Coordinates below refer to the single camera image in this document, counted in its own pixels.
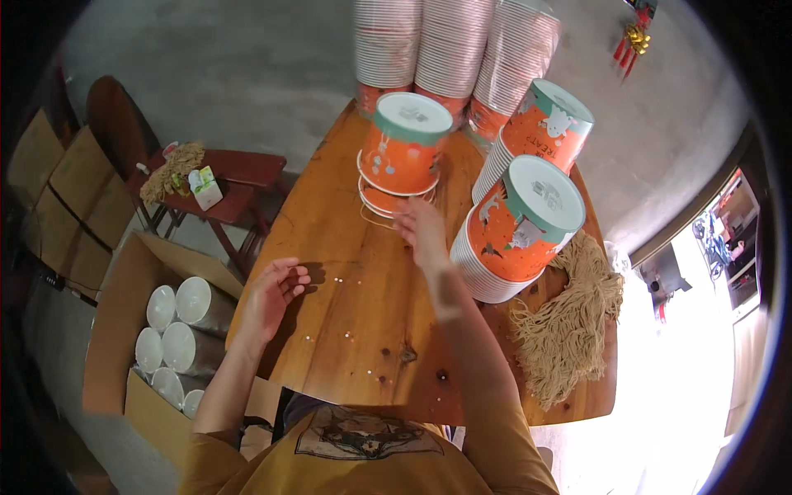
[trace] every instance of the concrete floor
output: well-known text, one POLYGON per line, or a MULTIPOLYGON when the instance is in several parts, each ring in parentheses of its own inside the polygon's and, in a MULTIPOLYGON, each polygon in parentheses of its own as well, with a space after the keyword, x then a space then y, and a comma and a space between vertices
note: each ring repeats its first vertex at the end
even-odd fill
MULTIPOLYGON (((744 94, 684 0, 661 2, 624 83, 612 55, 631 8, 546 1, 563 32, 546 77, 596 117, 578 164, 604 237, 632 252, 720 167, 747 120, 744 94)), ((91 83, 112 74, 162 143, 282 154, 300 172, 354 96, 351 29, 349 0, 94 0, 62 60, 79 116, 91 83)))

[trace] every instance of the person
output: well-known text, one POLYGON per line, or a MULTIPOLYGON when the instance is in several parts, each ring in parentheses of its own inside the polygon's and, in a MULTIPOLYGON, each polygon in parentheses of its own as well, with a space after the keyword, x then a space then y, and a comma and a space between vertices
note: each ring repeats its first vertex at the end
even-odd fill
POLYGON ((463 449, 435 425, 298 394, 309 399, 308 406, 292 407, 292 399, 282 439, 249 463, 232 447, 264 349, 286 306, 310 283, 297 258, 285 258, 273 261, 249 287, 237 336, 193 423, 179 493, 558 494, 531 438, 503 352, 449 260, 440 213, 411 198, 394 220, 395 230, 413 247, 440 331, 459 363, 463 449))

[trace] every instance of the yellow t-shirt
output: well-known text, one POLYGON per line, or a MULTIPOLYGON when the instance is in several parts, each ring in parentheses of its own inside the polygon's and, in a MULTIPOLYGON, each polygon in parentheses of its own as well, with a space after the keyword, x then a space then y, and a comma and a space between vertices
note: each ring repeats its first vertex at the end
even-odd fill
POLYGON ((466 411, 464 452, 433 425, 340 406, 304 417, 249 463, 195 434, 179 493, 556 494, 519 404, 466 411))

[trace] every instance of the wooden table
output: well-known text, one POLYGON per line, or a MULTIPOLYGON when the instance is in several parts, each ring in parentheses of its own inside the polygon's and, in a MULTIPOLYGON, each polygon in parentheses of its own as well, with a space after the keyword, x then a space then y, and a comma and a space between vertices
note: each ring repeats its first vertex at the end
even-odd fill
MULTIPOLYGON (((314 153, 272 225, 251 280, 273 259, 297 256, 308 264, 316 290, 289 306, 275 340, 265 351, 259 376, 328 402, 384 415, 445 425, 464 425, 456 366, 443 334, 435 329, 421 271, 411 249, 392 230, 361 218, 356 156, 369 122, 350 103, 314 153), (417 359, 400 359, 410 347, 417 359)), ((454 240, 472 206, 470 190, 483 158, 461 133, 453 134, 440 160, 436 206, 454 240)), ((600 229, 577 167, 571 177, 584 197, 584 230, 600 229)), ((371 216, 369 211, 364 215, 371 216)), ((563 272, 545 275, 520 297, 531 309, 559 294, 563 272)), ((238 307, 247 298, 247 287, 238 307)), ((482 309, 524 392, 509 334, 509 303, 482 309)), ((228 346, 239 325, 234 316, 228 346)), ((523 393, 529 424, 547 425, 609 414, 616 389, 615 325, 606 329, 605 376, 580 382, 569 398, 542 411, 523 393)))

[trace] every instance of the twine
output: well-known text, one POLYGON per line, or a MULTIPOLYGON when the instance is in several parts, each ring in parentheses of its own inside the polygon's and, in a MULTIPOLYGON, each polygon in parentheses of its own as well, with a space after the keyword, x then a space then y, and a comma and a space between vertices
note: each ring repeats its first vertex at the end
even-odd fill
POLYGON ((512 309, 510 337, 520 344, 517 362, 525 385, 542 410, 566 400, 581 378, 605 371, 605 319, 619 319, 624 277, 611 271, 600 245, 584 231, 550 262, 566 270, 569 284, 536 313, 527 304, 512 309))
POLYGON ((169 194, 177 191, 173 183, 173 176, 179 178, 183 187, 189 186, 187 176, 190 172, 201 167, 204 160, 204 145, 201 143, 185 143, 173 150, 165 161, 165 165, 151 173, 146 184, 140 188, 140 199, 147 206, 161 203, 169 194))

